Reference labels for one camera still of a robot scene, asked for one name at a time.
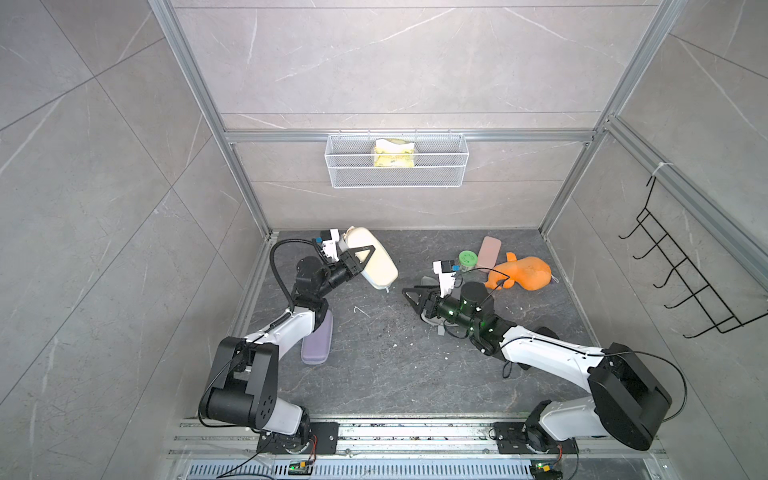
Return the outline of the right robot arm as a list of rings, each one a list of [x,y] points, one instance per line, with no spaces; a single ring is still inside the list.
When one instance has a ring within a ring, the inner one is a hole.
[[[530,450],[547,453],[580,437],[611,437],[638,451],[650,448],[660,427],[678,417],[668,390],[645,365],[646,353],[621,343],[589,347],[560,339],[552,330],[530,330],[499,316],[489,290],[468,282],[458,296],[436,285],[402,294],[425,323],[459,327],[481,354],[506,365],[535,368],[585,391],[569,401],[541,401],[522,432]]]

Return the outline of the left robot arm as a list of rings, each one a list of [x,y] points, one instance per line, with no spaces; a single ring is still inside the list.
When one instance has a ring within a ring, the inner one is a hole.
[[[291,242],[280,240],[269,252],[271,271],[288,306],[266,327],[219,343],[197,407],[198,420],[206,427],[244,427],[303,442],[308,438],[306,410],[278,396],[279,361],[323,325],[329,313],[326,296],[362,274],[384,249],[377,245],[350,247],[333,262],[317,242],[299,239],[299,244],[313,246],[316,253],[297,262],[294,286],[287,288],[275,255],[279,247]]]

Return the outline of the purple-lined grey sleeve case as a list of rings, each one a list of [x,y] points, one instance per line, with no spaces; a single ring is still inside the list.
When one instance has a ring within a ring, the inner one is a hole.
[[[305,365],[317,366],[325,363],[330,355],[334,317],[327,311],[320,326],[302,340],[301,361]]]

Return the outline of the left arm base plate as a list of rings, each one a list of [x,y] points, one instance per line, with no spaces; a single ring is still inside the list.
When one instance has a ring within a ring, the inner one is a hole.
[[[270,434],[258,440],[259,452],[274,454],[332,455],[336,453],[340,424],[315,422],[301,426],[296,435]]]

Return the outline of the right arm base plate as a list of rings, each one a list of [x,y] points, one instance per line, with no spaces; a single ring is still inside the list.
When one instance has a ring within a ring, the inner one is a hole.
[[[555,440],[539,427],[524,422],[495,422],[488,431],[500,454],[575,454],[578,446],[573,439]]]

